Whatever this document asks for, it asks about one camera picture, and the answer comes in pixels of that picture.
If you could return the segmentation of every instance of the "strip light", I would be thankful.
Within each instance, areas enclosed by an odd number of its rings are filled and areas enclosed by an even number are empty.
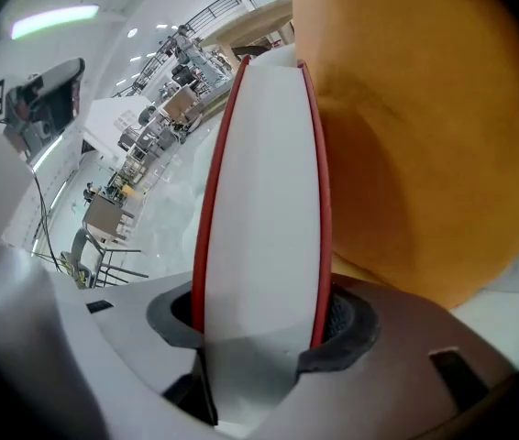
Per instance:
[[[56,146],[61,142],[61,138],[62,136],[59,136],[49,147],[48,149],[45,151],[45,153],[43,155],[41,155],[41,157],[39,157],[38,161],[36,161],[36,164],[33,165],[31,167],[31,169],[33,170],[33,172],[36,172],[39,168],[39,166],[41,165],[41,163],[43,163],[43,161],[48,157],[48,155],[51,153],[52,150],[54,150],[56,148]]]
[[[38,13],[37,15],[28,16],[27,18],[20,19],[13,25],[11,29],[11,39],[19,39],[40,29],[69,23],[70,21],[90,19],[94,17],[97,12],[98,5],[82,5],[50,10],[44,13]]]
[[[64,187],[66,186],[66,183],[67,183],[67,181],[64,181],[64,184],[60,187],[60,190],[58,191],[58,193],[56,194],[56,197],[54,198],[53,202],[50,205],[50,210],[54,208],[54,205],[56,204],[58,199],[60,199],[60,194],[64,190]]]

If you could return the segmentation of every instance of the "white panel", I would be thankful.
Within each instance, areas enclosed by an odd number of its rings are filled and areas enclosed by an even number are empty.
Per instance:
[[[219,418],[254,425],[294,383],[315,318],[320,218],[302,71],[246,69],[209,242],[204,337]]]

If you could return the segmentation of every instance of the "white floor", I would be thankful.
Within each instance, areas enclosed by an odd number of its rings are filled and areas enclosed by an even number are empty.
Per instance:
[[[149,188],[142,203],[129,200],[126,208],[135,213],[136,223],[125,248],[141,253],[116,253],[112,264],[147,274],[149,279],[166,277],[193,269],[193,252],[182,249],[182,235],[193,219],[193,162],[201,143],[218,128],[223,113],[200,125],[181,145],[166,168],[154,163],[140,185]],[[140,277],[122,275],[127,281]]]

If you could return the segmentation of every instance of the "yellow surface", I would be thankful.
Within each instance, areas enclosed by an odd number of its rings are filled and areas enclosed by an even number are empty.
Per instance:
[[[293,0],[336,253],[446,307],[519,253],[519,27],[498,0]]]

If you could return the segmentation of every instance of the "black slot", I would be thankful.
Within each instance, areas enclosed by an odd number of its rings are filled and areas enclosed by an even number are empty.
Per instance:
[[[86,308],[88,308],[89,313],[92,314],[113,308],[113,305],[107,300],[99,300],[98,302],[87,303]]]
[[[436,352],[429,354],[429,358],[460,412],[466,411],[488,394],[486,385],[457,350]]]

